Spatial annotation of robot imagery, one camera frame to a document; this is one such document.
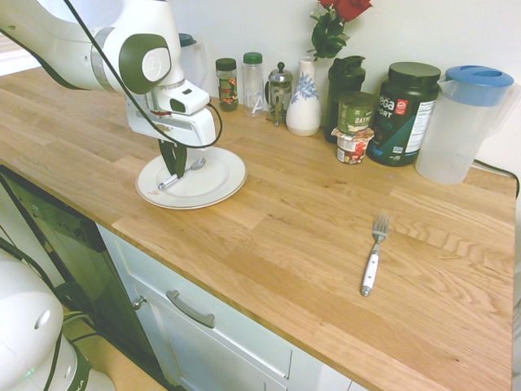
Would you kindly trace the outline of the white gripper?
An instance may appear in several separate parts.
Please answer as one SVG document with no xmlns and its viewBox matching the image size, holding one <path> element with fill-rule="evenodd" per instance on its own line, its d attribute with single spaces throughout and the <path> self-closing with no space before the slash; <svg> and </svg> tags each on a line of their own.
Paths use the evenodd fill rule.
<svg viewBox="0 0 521 391">
<path fill-rule="evenodd" d="M 212 113 L 207 108 L 203 108 L 192 115 L 173 112 L 155 114 L 148 109 L 143 96 L 135 96 L 135 99 L 155 126 L 170 138 L 197 148 L 215 141 L 216 129 L 214 120 Z M 187 147 L 184 145 L 174 146 L 174 143 L 168 142 L 169 139 L 150 125 L 129 97 L 126 97 L 125 101 L 127 119 L 131 130 L 159 139 L 160 153 L 166 169 L 170 174 L 176 174 L 178 178 L 182 178 L 186 171 Z"/>
</svg>

